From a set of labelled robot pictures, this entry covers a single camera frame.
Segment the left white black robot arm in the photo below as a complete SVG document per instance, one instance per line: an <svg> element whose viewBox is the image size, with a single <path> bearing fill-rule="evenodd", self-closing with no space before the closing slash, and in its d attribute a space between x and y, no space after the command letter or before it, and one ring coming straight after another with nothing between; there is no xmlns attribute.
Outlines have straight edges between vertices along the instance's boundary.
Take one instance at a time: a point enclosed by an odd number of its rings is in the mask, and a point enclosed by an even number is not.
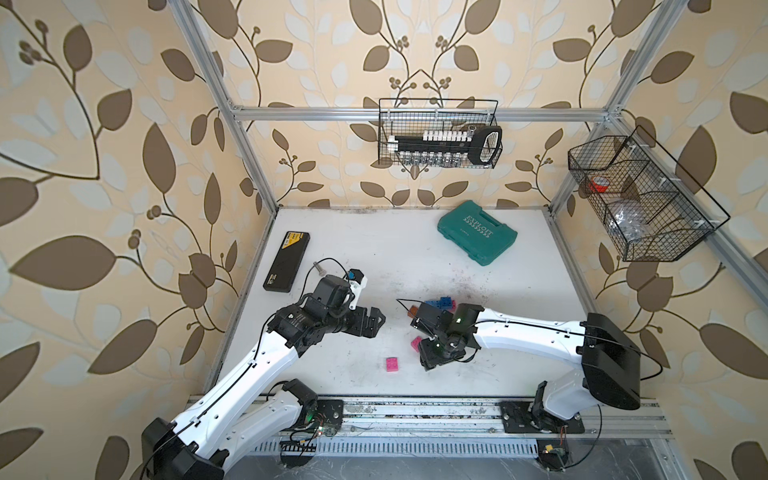
<svg viewBox="0 0 768 480"><path fill-rule="evenodd" d="M275 312L257 344L207 394L171 421L153 420L142 433L142 479L221 479L277 433L321 430L317 394L293 379L264 403L254 401L312 345L330 333L373 338L385 324L377 308L341 308L314 315L296 304Z"/></svg>

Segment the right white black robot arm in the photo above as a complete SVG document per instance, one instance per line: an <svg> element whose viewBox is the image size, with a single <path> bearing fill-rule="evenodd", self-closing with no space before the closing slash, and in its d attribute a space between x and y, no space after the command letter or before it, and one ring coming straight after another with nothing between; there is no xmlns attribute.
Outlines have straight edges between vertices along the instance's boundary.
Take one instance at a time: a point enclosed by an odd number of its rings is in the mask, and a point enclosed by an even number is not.
<svg viewBox="0 0 768 480"><path fill-rule="evenodd" d="M508 315L462 303L454 311L426 302L408 310L413 328L425 334L420 363L432 370L468 363L483 349L515 350L558 360L569 371L543 380L530 402L501 405L508 433L582 433L581 413L593 406L634 411L641 406L639 348L608 317L548 321Z"/></svg>

